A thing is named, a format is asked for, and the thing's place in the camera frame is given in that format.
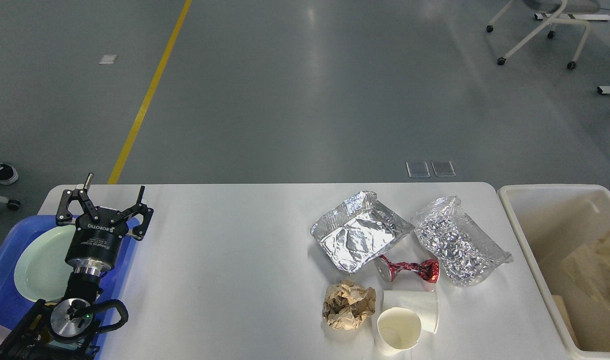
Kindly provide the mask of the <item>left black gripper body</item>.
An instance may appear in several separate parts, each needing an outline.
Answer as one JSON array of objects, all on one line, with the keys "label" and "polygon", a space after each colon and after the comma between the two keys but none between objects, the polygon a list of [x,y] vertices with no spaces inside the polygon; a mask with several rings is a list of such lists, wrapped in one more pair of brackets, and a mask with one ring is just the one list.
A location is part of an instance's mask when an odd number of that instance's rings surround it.
[{"label": "left black gripper body", "polygon": [[65,255],[74,273],[99,276],[114,269],[123,238],[129,228],[125,221],[95,224],[89,216],[79,216],[76,230]]}]

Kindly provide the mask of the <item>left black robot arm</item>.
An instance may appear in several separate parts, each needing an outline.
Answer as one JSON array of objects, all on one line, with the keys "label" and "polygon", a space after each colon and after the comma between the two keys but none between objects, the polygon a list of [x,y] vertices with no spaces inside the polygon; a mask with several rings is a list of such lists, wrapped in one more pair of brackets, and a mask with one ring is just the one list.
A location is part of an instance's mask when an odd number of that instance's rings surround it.
[{"label": "left black robot arm", "polygon": [[101,283],[123,244],[143,239],[154,210],[143,202],[145,186],[124,210],[95,205],[88,196],[92,178],[90,173],[81,188],[65,189],[55,214],[58,227],[73,228],[63,258],[72,271],[62,296],[35,301],[2,340],[0,360],[92,360],[100,349],[94,340],[128,321],[124,303],[104,295]]}]

